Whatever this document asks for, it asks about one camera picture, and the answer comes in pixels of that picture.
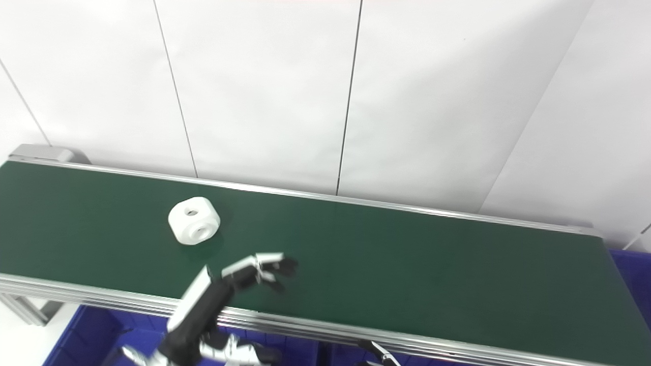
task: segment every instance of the metal bracket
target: metal bracket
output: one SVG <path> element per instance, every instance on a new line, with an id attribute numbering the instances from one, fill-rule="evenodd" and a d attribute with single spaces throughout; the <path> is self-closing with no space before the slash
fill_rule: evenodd
<path id="1" fill-rule="evenodd" d="M 9 154 L 19 160 L 49 160 L 51 162 L 70 162 L 90 164 L 86 155 L 78 150 L 48 145 L 21 144 Z"/>
<path id="2" fill-rule="evenodd" d="M 45 326 L 63 305 L 61 302 L 49 301 L 39 309 L 24 296 L 1 293 L 0 302 L 24 322 L 35 326 Z"/>

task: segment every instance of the white cylindrical object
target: white cylindrical object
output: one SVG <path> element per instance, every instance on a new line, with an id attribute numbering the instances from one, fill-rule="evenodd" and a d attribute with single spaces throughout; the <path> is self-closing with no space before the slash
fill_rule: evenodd
<path id="1" fill-rule="evenodd" d="M 169 212 L 167 222 L 179 243 L 193 246 L 210 239 L 221 220 L 207 198 L 192 197 L 177 203 Z"/>

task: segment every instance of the robotic arm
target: robotic arm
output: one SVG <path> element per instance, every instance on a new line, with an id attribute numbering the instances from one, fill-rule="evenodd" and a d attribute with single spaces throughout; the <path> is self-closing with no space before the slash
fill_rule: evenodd
<path id="1" fill-rule="evenodd" d="M 122 347 L 124 355 L 138 366 L 194 366 L 202 357 L 231 365 L 280 362 L 277 350 L 221 333 L 216 318 L 239 290 L 257 283 L 284 290 L 275 274 L 293 276 L 297 265 L 283 253 L 258 253 L 224 268 L 220 278 L 204 267 L 181 298 L 167 322 L 167 335 L 151 357 L 129 346 Z"/>

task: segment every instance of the white backdrop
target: white backdrop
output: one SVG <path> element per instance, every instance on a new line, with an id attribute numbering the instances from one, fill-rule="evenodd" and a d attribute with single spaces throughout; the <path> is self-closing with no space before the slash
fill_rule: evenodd
<path id="1" fill-rule="evenodd" d="M 334 194 L 359 0 L 158 10 L 199 176 Z"/>
<path id="2" fill-rule="evenodd" d="M 595 2 L 481 213 L 620 243 L 651 222 L 649 20 L 650 1 Z"/>
<path id="3" fill-rule="evenodd" d="M 591 1 L 367 1 L 342 195 L 476 212 Z"/>
<path id="4" fill-rule="evenodd" d="M 615 247 L 651 221 L 648 1 L 365 0 L 346 120 L 359 6 L 3 1 L 0 59 L 47 138 L 97 164 L 339 182 Z M 0 72 L 0 154 L 19 143 L 47 141 Z"/>
<path id="5" fill-rule="evenodd" d="M 0 59 L 52 144 L 194 175 L 151 1 L 0 1 Z"/>

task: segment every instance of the blue bin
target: blue bin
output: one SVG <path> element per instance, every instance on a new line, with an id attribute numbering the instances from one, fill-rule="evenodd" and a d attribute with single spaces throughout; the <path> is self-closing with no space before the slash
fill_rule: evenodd
<path id="1" fill-rule="evenodd" d="M 130 345 L 151 354 L 163 339 L 167 318 L 80 306 L 46 359 L 44 366 L 133 366 L 120 347 Z M 283 352 L 282 366 L 316 366 L 317 341 L 234 328 L 242 338 Z M 204 360 L 201 366 L 223 363 Z"/>
<path id="2" fill-rule="evenodd" d="M 628 290 L 651 329 L 651 254 L 610 250 Z"/>

